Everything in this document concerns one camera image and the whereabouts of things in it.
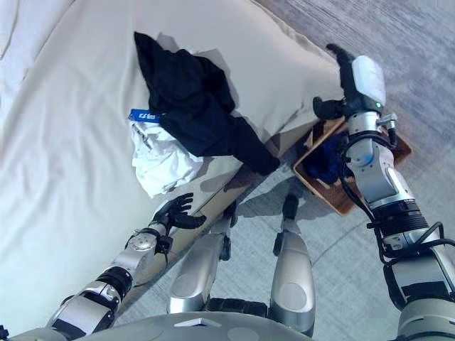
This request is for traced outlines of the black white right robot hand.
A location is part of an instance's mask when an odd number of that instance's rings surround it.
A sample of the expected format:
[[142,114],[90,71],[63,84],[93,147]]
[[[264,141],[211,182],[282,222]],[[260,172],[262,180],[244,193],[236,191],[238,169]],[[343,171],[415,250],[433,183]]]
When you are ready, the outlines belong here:
[[323,100],[313,98],[315,115],[322,120],[334,120],[363,112],[380,113],[386,104],[383,70],[380,65],[366,55],[355,57],[344,48],[329,43],[339,66],[342,99]]

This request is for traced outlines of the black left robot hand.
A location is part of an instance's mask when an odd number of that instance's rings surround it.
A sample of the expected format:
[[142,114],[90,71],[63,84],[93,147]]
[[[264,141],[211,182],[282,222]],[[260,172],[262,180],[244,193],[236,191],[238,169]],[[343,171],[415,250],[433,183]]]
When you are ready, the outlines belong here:
[[195,217],[188,212],[191,209],[194,193],[186,193],[166,201],[155,213],[150,225],[159,224],[169,232],[172,227],[179,229],[197,229],[201,227],[207,217]]

